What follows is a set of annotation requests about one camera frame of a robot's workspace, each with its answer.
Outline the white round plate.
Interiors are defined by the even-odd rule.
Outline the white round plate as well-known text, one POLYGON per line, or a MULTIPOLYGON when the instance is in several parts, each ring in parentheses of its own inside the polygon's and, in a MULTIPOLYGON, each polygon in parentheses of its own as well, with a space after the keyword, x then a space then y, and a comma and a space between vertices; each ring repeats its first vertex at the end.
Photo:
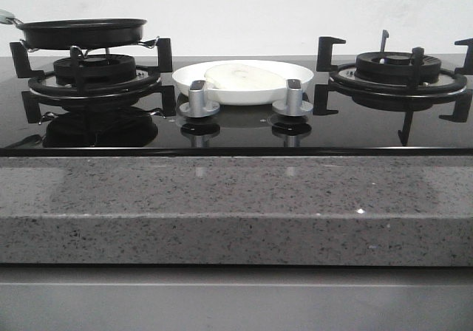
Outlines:
POLYGON ((210 61, 200 64, 192 64, 176 70, 172 74, 172 78, 177 88, 184 95, 188 95, 190 85, 193 81, 205 81, 205 94, 209 100, 215 100, 224 105, 247 106, 271 104, 276 100, 283 100, 287 93, 287 80, 298 79, 301 82, 303 90, 306 90, 310 80, 312 80, 313 72, 303 66, 285 63, 281 61, 261 61, 261 60, 227 60, 227 61, 210 61), (207 82, 204 73, 207 69, 220 64, 245 64, 257 66, 266 69, 277 75, 282 76, 286 80, 285 88, 260 89, 254 91, 247 90, 225 90, 217 89, 207 82))

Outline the fried egg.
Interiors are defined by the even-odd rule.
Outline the fried egg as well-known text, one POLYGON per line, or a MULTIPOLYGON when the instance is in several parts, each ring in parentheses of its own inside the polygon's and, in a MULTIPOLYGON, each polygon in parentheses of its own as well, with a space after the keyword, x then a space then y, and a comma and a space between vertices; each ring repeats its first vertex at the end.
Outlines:
POLYGON ((266 69, 245 64, 220 64, 206 70, 204 77, 214 88, 247 90, 285 88, 286 80, 266 69))

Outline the black frying pan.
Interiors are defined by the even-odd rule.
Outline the black frying pan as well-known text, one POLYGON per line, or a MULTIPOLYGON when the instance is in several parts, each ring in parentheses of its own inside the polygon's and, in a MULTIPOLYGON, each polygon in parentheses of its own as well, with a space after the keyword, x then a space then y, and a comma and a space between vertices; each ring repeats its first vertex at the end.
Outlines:
POLYGON ((21 30, 30 49, 67 50, 77 46, 94 50, 136 44, 143 36, 146 20, 98 18, 23 23, 2 10, 1 23, 13 24, 21 30))

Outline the silver stove knob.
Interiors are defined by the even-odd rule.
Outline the silver stove knob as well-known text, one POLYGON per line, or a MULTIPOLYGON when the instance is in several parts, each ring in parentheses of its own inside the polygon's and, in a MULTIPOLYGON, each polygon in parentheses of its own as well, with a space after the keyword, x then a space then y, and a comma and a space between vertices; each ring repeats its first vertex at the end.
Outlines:
POLYGON ((301 117, 313 110, 313 104, 303 100, 303 90, 300 80, 287 80, 287 93, 285 100, 272 103, 272 109, 279 115, 287 117, 301 117))
POLYGON ((188 102, 180 105, 181 114, 192 118, 209 117, 219 110, 220 104, 205 95, 205 81, 193 81, 188 91, 188 102))

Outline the black pan support grate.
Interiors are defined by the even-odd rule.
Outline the black pan support grate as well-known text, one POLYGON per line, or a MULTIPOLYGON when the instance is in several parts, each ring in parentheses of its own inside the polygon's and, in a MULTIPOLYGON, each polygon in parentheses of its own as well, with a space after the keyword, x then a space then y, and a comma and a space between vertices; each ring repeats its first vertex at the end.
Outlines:
POLYGON ((333 46, 344 40, 319 37, 317 72, 326 72, 328 82, 318 84, 314 92, 314 115, 331 115, 327 108, 329 93, 340 92, 368 108, 404 113, 404 126, 398 136, 407 144, 414 112, 435 104, 454 103, 453 113, 443 116, 453 123, 465 123, 472 105, 472 90, 467 78, 472 74, 472 40, 459 40, 467 48, 464 63, 454 70, 444 69, 442 61, 426 55, 422 47, 411 52, 388 52, 389 33, 383 31, 380 49, 356 56, 351 64, 332 62, 333 46))
POLYGON ((157 65, 141 66, 129 55, 90 55, 72 46, 69 57, 53 63, 53 71, 33 70, 25 41, 10 43, 18 78, 28 80, 21 93, 29 123, 45 121, 39 105, 58 106, 68 112, 115 112, 153 93, 161 94, 162 106, 151 112, 163 117, 175 114, 174 87, 162 83, 162 74, 173 70, 171 40, 157 38, 144 43, 157 49, 157 65))

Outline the black gas burner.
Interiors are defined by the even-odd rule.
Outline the black gas burner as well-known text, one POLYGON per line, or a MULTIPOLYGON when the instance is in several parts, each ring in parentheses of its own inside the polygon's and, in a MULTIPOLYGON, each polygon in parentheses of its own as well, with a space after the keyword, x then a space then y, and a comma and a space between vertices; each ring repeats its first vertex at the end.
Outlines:
MULTIPOLYGON (((425 55, 420 68, 419 83, 435 82, 440 74, 441 60, 425 55)), ((394 85, 406 85, 412 77, 414 55, 408 52, 365 52, 357 55, 357 78, 394 85)))
MULTIPOLYGON (((89 55, 79 61, 84 83, 102 85, 122 83, 136 78, 135 60, 128 55, 99 54, 89 55)), ((62 86, 75 86, 72 59, 62 58, 53 63, 56 83, 62 86)))

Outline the black glass gas hob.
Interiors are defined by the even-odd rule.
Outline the black glass gas hob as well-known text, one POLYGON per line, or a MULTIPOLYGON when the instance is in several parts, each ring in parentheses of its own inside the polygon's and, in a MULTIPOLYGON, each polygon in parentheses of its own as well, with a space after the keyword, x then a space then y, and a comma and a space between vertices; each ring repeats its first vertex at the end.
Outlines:
POLYGON ((310 82, 305 117, 270 106, 224 106, 204 120, 183 117, 170 75, 141 98, 73 112, 29 91, 11 57, 1 59, 4 157, 408 156, 472 154, 472 88, 406 102, 338 89, 326 74, 310 82))

